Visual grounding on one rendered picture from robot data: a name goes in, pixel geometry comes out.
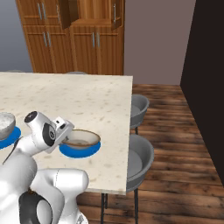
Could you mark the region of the wooden cabinet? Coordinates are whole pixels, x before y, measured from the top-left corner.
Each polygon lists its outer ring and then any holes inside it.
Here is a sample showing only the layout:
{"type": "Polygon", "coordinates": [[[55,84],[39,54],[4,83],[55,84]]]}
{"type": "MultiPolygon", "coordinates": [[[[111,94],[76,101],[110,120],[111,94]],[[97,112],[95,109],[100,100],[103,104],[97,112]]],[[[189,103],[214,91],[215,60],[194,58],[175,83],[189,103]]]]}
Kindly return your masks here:
{"type": "Polygon", "coordinates": [[[125,0],[16,0],[35,73],[123,74],[125,0]]]}

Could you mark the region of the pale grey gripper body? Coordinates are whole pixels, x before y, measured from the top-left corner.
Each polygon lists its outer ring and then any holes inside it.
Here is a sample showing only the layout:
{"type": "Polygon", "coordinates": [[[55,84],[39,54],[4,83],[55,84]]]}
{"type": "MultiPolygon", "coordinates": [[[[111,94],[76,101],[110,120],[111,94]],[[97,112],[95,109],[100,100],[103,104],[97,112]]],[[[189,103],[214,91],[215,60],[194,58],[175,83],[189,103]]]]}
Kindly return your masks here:
{"type": "Polygon", "coordinates": [[[73,125],[61,125],[56,129],[56,139],[49,149],[46,150],[47,153],[52,153],[53,150],[62,143],[63,140],[67,138],[67,136],[72,132],[74,126],[73,125]]]}

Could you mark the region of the black table leg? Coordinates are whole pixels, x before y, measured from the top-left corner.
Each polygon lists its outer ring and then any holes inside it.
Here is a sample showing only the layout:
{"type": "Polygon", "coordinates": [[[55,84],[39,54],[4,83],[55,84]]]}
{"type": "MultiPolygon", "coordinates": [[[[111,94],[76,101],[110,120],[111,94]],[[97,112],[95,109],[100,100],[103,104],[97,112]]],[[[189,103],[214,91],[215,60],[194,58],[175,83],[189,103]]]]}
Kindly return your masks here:
{"type": "Polygon", "coordinates": [[[101,224],[104,222],[104,210],[108,208],[108,194],[101,194],[101,224]]]}

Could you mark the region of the open wooden cabinet door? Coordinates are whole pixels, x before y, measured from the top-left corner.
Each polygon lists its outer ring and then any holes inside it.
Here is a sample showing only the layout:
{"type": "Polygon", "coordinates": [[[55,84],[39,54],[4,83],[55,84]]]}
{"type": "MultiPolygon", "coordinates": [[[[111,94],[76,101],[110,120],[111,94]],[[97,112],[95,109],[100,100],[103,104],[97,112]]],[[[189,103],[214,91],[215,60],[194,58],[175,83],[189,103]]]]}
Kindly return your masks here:
{"type": "Polygon", "coordinates": [[[79,0],[58,0],[59,1],[59,17],[61,27],[69,28],[71,23],[79,18],[78,3],[79,0]]]}
{"type": "Polygon", "coordinates": [[[115,30],[123,25],[125,0],[111,0],[111,29],[115,30]],[[116,23],[114,24],[114,4],[116,4],[116,23]]]}

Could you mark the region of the blue plate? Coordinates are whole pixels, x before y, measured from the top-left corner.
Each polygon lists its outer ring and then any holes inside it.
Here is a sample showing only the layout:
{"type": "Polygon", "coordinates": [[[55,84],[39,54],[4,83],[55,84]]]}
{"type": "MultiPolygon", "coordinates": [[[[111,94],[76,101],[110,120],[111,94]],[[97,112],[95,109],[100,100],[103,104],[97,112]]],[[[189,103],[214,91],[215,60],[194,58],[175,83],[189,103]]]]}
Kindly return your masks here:
{"type": "Polygon", "coordinates": [[[93,156],[101,148],[101,142],[96,143],[61,143],[59,151],[69,158],[88,158],[93,156]]]}
{"type": "Polygon", "coordinates": [[[15,126],[14,130],[4,139],[0,140],[0,149],[6,148],[14,144],[21,136],[21,130],[15,126]]]}

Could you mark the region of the brown rimmed grey bowl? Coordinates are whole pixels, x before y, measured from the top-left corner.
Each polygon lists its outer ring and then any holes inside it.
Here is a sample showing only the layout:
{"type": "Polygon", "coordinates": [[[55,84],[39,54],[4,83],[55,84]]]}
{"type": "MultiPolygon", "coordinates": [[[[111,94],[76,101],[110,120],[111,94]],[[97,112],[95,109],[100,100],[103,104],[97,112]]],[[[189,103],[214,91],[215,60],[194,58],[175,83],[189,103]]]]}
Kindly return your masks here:
{"type": "Polygon", "coordinates": [[[72,132],[62,141],[62,143],[73,149],[82,150],[96,145],[100,141],[100,136],[92,131],[73,129],[72,132]]]}

